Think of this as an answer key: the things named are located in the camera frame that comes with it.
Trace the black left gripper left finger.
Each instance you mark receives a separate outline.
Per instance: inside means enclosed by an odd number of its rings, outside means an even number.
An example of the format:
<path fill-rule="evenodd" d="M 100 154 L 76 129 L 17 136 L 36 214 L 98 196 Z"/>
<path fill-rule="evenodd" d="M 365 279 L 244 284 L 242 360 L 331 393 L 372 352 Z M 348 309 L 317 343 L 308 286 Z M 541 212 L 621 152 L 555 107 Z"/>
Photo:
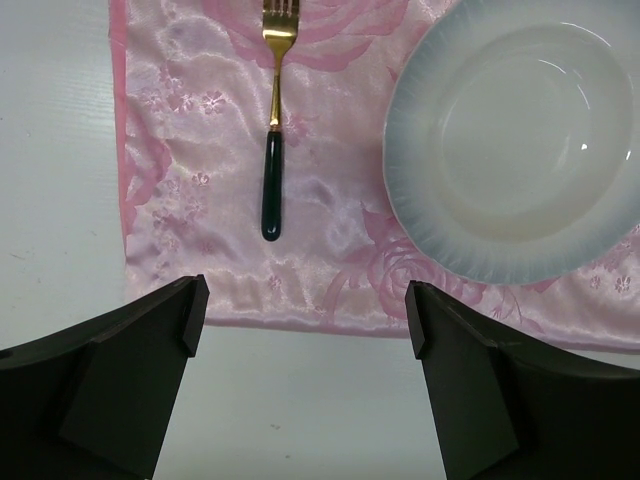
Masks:
<path fill-rule="evenodd" d="M 182 277 L 2 350 L 2 478 L 152 478 L 208 298 Z"/>

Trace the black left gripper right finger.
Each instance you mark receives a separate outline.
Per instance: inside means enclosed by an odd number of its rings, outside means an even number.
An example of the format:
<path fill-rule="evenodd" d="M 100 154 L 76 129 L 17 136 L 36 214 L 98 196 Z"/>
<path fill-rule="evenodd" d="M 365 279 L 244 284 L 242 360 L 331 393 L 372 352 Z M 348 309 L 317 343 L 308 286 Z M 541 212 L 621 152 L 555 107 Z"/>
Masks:
<path fill-rule="evenodd" d="M 635 479 L 639 373 L 554 347 L 435 286 L 406 297 L 450 479 Z"/>

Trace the white scalloped plate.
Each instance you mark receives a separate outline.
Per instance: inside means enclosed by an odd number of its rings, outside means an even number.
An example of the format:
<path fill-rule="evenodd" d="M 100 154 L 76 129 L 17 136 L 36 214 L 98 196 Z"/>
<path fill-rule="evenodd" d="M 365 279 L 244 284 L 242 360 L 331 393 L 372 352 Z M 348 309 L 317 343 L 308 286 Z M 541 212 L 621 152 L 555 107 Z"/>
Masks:
<path fill-rule="evenodd" d="M 387 113 L 384 181 L 413 245 L 488 284 L 599 258 L 639 221 L 639 5 L 460 1 Z"/>

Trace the pink satin rose cloth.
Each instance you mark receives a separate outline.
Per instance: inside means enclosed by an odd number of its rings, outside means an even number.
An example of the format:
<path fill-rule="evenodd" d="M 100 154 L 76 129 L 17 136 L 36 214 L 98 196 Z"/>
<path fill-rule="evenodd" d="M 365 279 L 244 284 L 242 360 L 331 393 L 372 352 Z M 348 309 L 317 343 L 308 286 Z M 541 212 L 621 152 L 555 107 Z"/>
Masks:
<path fill-rule="evenodd" d="M 449 1 L 304 1 L 274 86 L 265 1 L 109 5 L 129 293 L 203 274 L 207 319 L 363 336 L 407 333 L 431 283 L 548 342 L 639 347 L 639 234 L 578 271 L 489 286 L 421 254 L 382 179 L 400 71 Z"/>

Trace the gold fork black handle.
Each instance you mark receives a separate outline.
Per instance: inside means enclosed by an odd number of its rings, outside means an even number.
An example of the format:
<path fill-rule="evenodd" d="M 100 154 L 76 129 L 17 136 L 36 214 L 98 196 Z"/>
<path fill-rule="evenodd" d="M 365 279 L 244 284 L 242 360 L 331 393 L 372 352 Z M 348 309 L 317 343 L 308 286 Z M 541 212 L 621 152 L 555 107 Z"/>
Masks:
<path fill-rule="evenodd" d="M 282 133 L 281 74 L 285 55 L 298 38 L 300 1 L 264 1 L 262 36 L 273 54 L 274 75 L 266 137 L 261 204 L 261 234 L 274 242 L 282 230 L 284 138 Z"/>

